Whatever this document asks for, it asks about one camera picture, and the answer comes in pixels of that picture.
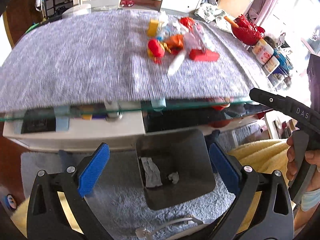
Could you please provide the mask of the person's right hand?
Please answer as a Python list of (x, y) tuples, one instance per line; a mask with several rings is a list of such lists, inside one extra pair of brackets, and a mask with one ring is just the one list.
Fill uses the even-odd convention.
[[(298, 171), (297, 164), (295, 162), (295, 149), (293, 146), (293, 137), (289, 137), (286, 142), (289, 145), (289, 149), (287, 150), (287, 172), (286, 177), (289, 181), (293, 181), (295, 175)], [(319, 158), (319, 150), (307, 151), (305, 153), (305, 160), (311, 164), (316, 165), (319, 168), (320, 158)], [(315, 191), (319, 189), (319, 171), (316, 170), (313, 174), (313, 178), (310, 181), (309, 186), (307, 187), (307, 191)]]

